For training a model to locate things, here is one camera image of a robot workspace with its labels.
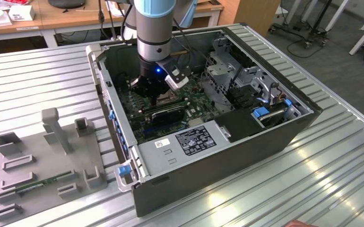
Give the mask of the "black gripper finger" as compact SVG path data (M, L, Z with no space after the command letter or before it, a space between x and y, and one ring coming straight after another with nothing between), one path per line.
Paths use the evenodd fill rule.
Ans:
M146 77L137 77L130 83L130 90L154 105L154 84Z
M170 89L165 80L155 80L154 81L154 95L153 95L153 105L157 105L157 99L159 95L165 94Z

